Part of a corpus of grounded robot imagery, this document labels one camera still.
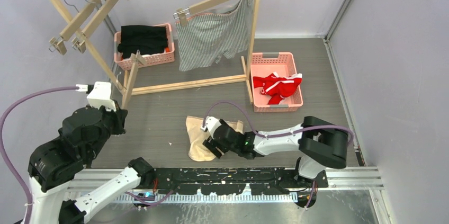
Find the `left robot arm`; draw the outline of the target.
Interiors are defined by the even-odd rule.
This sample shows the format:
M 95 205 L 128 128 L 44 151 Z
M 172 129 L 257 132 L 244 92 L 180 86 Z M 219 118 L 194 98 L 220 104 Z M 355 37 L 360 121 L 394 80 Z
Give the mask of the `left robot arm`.
M 87 105 L 65 118 L 58 137 L 37 147 L 28 166 L 32 203 L 23 223 L 87 223 L 119 195 L 149 188 L 154 168 L 142 157 L 85 196 L 65 200 L 75 175 L 90 167 L 112 135 L 125 133 L 127 110 Z

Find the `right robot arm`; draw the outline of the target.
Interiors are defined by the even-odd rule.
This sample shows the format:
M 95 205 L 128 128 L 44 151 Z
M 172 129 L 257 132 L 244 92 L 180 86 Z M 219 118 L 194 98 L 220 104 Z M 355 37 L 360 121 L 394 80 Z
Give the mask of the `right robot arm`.
M 287 129 L 245 133 L 236 131 L 223 119 L 208 116 L 201 130 L 209 134 L 203 145 L 216 158 L 229 151 L 245 159 L 287 151 L 303 153 L 294 172 L 295 183 L 300 187 L 309 186 L 325 168 L 346 168 L 347 148 L 354 138 L 349 128 L 313 116 Z

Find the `red white underwear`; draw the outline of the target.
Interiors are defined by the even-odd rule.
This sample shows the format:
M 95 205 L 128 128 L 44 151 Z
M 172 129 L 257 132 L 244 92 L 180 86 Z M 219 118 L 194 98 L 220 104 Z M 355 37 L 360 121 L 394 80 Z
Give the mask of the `red white underwear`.
M 286 98 L 292 96 L 302 82 L 302 74 L 297 73 L 288 77 L 281 77 L 273 72 L 266 77 L 253 77 L 255 88 L 261 88 L 262 95 L 270 96 L 268 105 L 278 105 Z

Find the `beige underwear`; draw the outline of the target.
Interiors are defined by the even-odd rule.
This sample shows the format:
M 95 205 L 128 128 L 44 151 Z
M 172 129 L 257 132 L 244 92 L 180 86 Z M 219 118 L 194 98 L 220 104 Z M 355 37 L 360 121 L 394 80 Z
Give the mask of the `beige underwear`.
M 202 122 L 203 119 L 199 117 L 187 116 L 186 118 L 185 125 L 190 141 L 188 156 L 196 162 L 209 162 L 217 157 L 203 145 L 210 133 L 201 130 Z

